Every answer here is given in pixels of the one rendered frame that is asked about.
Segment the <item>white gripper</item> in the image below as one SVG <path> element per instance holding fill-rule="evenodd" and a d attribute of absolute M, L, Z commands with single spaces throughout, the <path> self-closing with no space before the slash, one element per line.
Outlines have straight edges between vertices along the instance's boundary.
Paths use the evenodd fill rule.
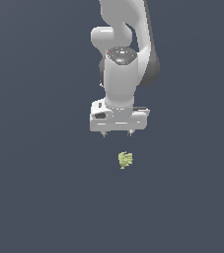
<path fill-rule="evenodd" d="M 146 107 L 114 108 L 101 99 L 92 103 L 90 114 L 90 131 L 100 131 L 108 137 L 107 131 L 127 130 L 127 136 L 137 129 L 145 129 L 150 110 Z"/>

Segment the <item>small yellow-green object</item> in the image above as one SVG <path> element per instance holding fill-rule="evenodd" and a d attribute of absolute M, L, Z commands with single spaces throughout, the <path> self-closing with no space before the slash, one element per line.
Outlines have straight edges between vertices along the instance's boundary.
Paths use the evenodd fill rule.
<path fill-rule="evenodd" d="M 126 166 L 129 166 L 132 163 L 132 161 L 133 158 L 131 153 L 123 151 L 118 155 L 118 163 L 121 169 L 124 169 Z"/>

